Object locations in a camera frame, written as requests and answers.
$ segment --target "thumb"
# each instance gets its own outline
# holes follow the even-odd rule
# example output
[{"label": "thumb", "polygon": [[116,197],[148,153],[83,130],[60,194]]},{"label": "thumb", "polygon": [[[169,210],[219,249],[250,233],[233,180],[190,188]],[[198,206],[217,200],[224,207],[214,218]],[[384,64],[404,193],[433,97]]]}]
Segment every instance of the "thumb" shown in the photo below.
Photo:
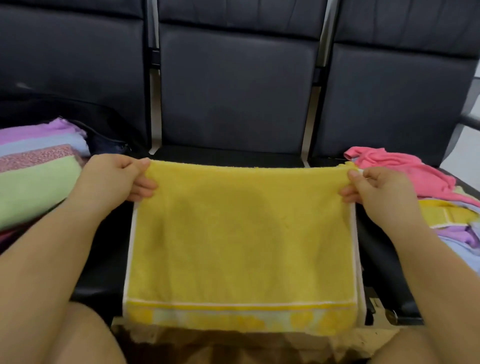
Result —
[{"label": "thumb", "polygon": [[368,183],[365,177],[357,170],[349,170],[347,172],[348,179],[357,188],[360,196],[369,193],[374,187]]},{"label": "thumb", "polygon": [[135,159],[131,164],[125,167],[123,170],[129,175],[129,177],[133,181],[144,173],[148,166],[150,166],[150,159],[143,158],[143,159]]}]

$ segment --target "chair backrest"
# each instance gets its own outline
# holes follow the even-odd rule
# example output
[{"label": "chair backrest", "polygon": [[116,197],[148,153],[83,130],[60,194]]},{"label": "chair backrest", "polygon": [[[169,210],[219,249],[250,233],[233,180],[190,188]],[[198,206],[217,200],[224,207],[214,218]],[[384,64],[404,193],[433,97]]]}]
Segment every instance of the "chair backrest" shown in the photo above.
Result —
[{"label": "chair backrest", "polygon": [[0,99],[34,93],[108,106],[147,146],[144,13],[143,0],[0,0]]},{"label": "chair backrest", "polygon": [[385,147],[440,165],[479,53],[479,0],[341,1],[310,156]]},{"label": "chair backrest", "polygon": [[162,141],[300,153],[326,0],[158,0]]}]

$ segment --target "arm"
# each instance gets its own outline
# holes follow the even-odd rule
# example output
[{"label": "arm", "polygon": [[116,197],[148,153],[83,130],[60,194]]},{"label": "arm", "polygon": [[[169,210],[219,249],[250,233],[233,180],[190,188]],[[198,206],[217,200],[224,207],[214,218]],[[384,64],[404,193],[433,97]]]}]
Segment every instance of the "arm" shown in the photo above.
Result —
[{"label": "arm", "polygon": [[70,196],[0,255],[0,362],[44,361],[100,222],[125,199],[151,196],[148,165],[91,158]]},{"label": "arm", "polygon": [[340,194],[345,202],[363,203],[391,239],[438,356],[446,363],[477,363],[480,278],[427,226],[405,174],[371,168],[348,176],[352,185]]}]

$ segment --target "leg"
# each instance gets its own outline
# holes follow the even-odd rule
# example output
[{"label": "leg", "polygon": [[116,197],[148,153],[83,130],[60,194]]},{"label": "leg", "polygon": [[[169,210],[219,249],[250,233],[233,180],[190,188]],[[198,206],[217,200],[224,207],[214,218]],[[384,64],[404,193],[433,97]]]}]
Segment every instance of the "leg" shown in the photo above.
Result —
[{"label": "leg", "polygon": [[92,309],[70,302],[45,363],[125,364],[112,333]]},{"label": "leg", "polygon": [[440,364],[425,327],[405,328],[375,353],[371,364]]}]

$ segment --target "black leather seat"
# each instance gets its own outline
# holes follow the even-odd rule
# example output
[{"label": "black leather seat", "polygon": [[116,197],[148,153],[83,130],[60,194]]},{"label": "black leather seat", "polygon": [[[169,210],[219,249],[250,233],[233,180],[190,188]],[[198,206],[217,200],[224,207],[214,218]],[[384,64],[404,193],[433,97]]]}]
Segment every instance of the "black leather seat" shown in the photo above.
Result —
[{"label": "black leather seat", "polygon": [[155,159],[303,167],[325,0],[159,0]]},{"label": "black leather seat", "polygon": [[[147,17],[143,0],[0,0],[0,99],[34,93],[107,106],[149,148]],[[105,319],[121,314],[131,217],[125,203],[102,222],[72,296]]]},{"label": "black leather seat", "polygon": [[[369,146],[438,167],[458,123],[480,129],[460,116],[479,53],[478,1],[341,1],[310,165]],[[361,206],[357,224],[364,273],[389,319],[421,323],[393,245]]]}]

